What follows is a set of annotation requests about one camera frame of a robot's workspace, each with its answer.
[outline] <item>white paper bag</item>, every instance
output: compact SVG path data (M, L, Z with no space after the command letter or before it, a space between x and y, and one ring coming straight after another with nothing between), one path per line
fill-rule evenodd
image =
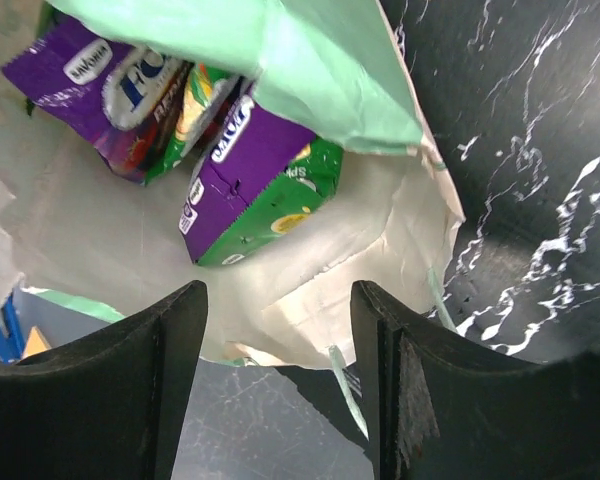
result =
M26 3L0 6L13 15L0 22L0 65L33 38L39 4ZM331 345L355 360L354 281L373 280L419 312L433 305L427 272L443 278L463 215L430 140L404 157L347 153L333 201L252 257L203 269L178 231L191 165L139 187L59 121L33 117L0 74L0 180L15 196L2 210L0 197L0 304L17 272L127 315L200 279L210 305L204 358L308 368L329 368Z

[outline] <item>purple box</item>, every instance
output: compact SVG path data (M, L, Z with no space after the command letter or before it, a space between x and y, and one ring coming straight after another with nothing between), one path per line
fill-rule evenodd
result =
M238 99L215 147L194 174L180 219L194 262L315 137L262 109L249 93Z

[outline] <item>paper bag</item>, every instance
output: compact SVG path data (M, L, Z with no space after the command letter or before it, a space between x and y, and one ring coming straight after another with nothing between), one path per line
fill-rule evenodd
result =
M33 37L39 4L17 8L0 3L0 65ZM40 110L27 117L0 75L0 180L15 197L0 212L0 305L14 272L125 315L199 279L210 297L204 358L330 368L336 345L351 363L351 284L372 280L428 310L428 273L443 278L462 220L414 105L422 141L402 155L346 153L334 200L243 262L201 268L177 228L191 165L147 188L117 178L69 128Z
M256 103L363 153L404 154L418 119L376 0L50 0L105 38L258 82Z

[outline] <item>marble pattern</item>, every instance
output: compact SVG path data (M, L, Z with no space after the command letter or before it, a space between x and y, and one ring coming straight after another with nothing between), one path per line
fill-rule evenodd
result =
M372 478L371 462L269 368L201 361L174 480Z
M444 66L434 67L435 62L430 62L427 67L418 64L419 55L431 54L432 50L422 51L422 42L416 44L414 41L410 51L410 32L427 20L428 15L438 15L437 20L429 19L429 25L435 21L450 21L449 16L440 15L448 15L451 7L446 12L443 7L434 11L431 8L433 2L430 5L429 0L400 1L404 2L404 10L396 38L403 49L406 47L406 61L415 75L414 83L420 96L418 78L425 75L438 77ZM479 193L471 193L474 197L482 196L483 207L475 221L470 219L464 227L465 240L459 241L455 261L449 269L446 287L450 293L446 300L454 310L452 315L456 313L455 321L461 335L476 331L473 339L507 355L524 357L523 351L548 324L573 319L578 310L600 301L600 268L592 267L593 272L584 272L582 268L590 259L588 254L600 249L600 235L592 235L600 232L600 144L597 148L595 145L589 148L588 157L576 158L572 156L575 152L567 151L563 154L565 159L556 155L555 145L547 138L547 132L555 125L560 127L557 123L560 115L581 117L577 134L582 135L583 141L591 140L587 138L591 128L597 128L596 133L600 135L599 121L595 127L586 125L590 120L587 115L591 103L595 101L593 96L600 90L600 29L595 31L595 38L586 47L573 53L579 56L579 68L570 72L571 77L564 83L559 76L552 77L552 71L560 68L560 62L569 61L573 42L581 41L583 29L590 28L594 22L600 25L600 2L556 2L561 4L559 9L535 8L530 2L521 0L481 0L467 2L467 5L469 3L471 7L467 7L466 12L470 11L471 16L457 20L463 26L454 31L462 34L462 38L455 39L462 47L458 45L445 53L463 56L467 59L466 65L470 64L474 69L478 66L483 72L480 87L485 80L490 82L490 87L467 94L465 100L480 103L479 108L488 112L494 125L505 128L494 134L484 123L484 117L481 123L458 108L459 105L454 105L457 124L465 125L458 131L469 134L464 141L456 142L455 148L448 145L449 142L446 142L447 150L445 145L441 146L452 174L455 173L454 162L466 164L462 166L463 173L486 163L491 167L489 175L480 180ZM537 12L531 19L528 12L534 8ZM506 50L504 42L512 42L511 31L517 22L527 22L526 30L520 30L519 41L511 47L510 59L496 60L495 55ZM467 84L467 88L475 88L475 85ZM443 89L437 93L445 94ZM422 107L429 117L427 103L422 103ZM499 123L501 120L497 119L503 115L506 115L506 123ZM435 121L430 123L436 138L457 138L457 135L436 131ZM467 126L472 123L474 131ZM569 174L556 165L565 160L572 169ZM464 201L469 193L462 191L462 180L454 179ZM512 275L507 278L508 283L494 278L497 291L474 291L481 297L482 305L460 313L455 308L458 302L454 303L452 299L454 286L461 278L471 280L490 274L493 255L501 247L496 242L502 242L502 239L493 238L489 232L495 223L502 222L504 216L512 215L511 205L521 209L542 208L538 205L544 206L545 211L551 209L551 218L546 219L548 227L538 232L538 238L531 235L532 248L519 249L515 253L517 265L510 269ZM515 223L515 218L508 220ZM487 258L486 250L491 252ZM516 307L525 302L535 304L534 315L521 319L524 312ZM507 335L501 335L505 325L513 329Z

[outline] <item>purple snack package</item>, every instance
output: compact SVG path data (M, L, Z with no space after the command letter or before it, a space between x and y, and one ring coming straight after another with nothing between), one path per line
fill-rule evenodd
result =
M109 168L143 183L175 129L191 65L105 40L67 17L2 68L34 104L69 124Z
M250 92L232 107L194 172L180 232L196 262L316 135L262 109Z

